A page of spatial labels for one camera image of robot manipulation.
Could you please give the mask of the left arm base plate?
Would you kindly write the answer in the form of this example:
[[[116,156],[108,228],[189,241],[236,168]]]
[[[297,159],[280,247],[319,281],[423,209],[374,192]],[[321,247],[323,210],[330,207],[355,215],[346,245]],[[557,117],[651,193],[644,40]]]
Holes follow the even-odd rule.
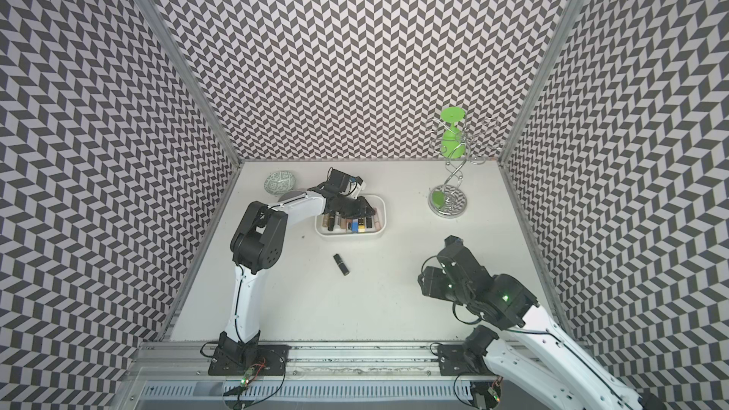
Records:
[[[283,344],[259,345],[258,347],[217,347],[208,368],[209,376],[242,377],[245,372],[256,372],[261,377],[283,376],[290,353],[290,346]]]

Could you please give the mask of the plain black lipstick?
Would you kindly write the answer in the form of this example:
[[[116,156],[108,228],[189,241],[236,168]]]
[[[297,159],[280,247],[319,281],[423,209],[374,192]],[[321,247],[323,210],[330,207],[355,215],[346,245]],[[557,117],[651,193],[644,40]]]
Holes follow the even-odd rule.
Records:
[[[349,268],[345,264],[343,258],[341,258],[340,254],[334,254],[333,259],[341,273],[343,273],[343,275],[345,276],[349,275]]]

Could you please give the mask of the white plastic storage box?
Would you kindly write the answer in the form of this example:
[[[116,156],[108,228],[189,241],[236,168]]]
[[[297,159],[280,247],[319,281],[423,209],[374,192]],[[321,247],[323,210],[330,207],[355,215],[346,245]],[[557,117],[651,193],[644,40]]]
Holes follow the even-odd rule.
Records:
[[[349,226],[349,229],[345,232],[340,227],[340,222],[343,218],[341,218],[341,216],[336,216],[334,230],[329,232],[328,229],[322,227],[323,214],[322,216],[317,216],[317,218],[313,220],[314,231],[316,231],[316,233],[318,233],[321,237],[327,239],[364,239],[376,238],[382,235],[385,231],[385,227],[387,227],[387,208],[385,208],[385,200],[376,195],[365,195],[364,197],[368,200],[375,211],[379,211],[383,224],[381,231],[376,232],[373,227],[372,229],[366,229],[365,233],[353,233],[353,231],[351,231],[351,222],[353,219],[348,219],[349,222],[347,222],[347,226]]]

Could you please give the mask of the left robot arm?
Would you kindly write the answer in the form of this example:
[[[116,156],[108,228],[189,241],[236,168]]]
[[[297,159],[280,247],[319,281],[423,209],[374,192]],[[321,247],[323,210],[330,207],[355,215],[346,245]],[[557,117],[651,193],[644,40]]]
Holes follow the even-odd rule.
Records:
[[[248,206],[231,240],[234,299],[212,356],[215,366],[225,361],[236,367],[254,363],[269,269],[281,258],[290,227],[322,214],[357,220],[374,216],[375,210],[363,196],[353,199],[321,187],[287,193],[272,205],[254,201]]]

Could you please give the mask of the pink lip gloss tube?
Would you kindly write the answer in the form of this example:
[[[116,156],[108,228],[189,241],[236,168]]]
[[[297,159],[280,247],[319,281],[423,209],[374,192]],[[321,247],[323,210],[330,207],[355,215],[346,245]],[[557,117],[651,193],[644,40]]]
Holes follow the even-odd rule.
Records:
[[[375,231],[376,232],[381,231],[381,229],[383,228],[383,224],[382,224],[382,221],[381,221],[381,216],[380,216],[380,213],[379,213],[378,210],[375,211],[375,214],[373,216],[373,225],[374,225],[374,228],[375,228]]]

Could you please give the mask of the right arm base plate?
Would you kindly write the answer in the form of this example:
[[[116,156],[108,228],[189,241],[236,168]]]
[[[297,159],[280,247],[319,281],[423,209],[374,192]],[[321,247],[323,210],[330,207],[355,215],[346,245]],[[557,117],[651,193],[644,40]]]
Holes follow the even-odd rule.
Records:
[[[436,344],[435,353],[438,358],[440,375],[456,377],[457,375],[492,376],[482,356],[465,349],[462,345]]]

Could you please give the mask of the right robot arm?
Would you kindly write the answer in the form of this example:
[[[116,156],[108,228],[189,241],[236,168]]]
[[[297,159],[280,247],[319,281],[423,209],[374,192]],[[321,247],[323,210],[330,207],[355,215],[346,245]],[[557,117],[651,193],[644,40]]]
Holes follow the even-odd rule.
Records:
[[[608,372],[530,290],[511,275],[489,273],[461,238],[446,237],[434,258],[435,267],[421,267],[421,293],[475,317],[461,344],[467,372],[492,373],[550,409],[666,408]]]

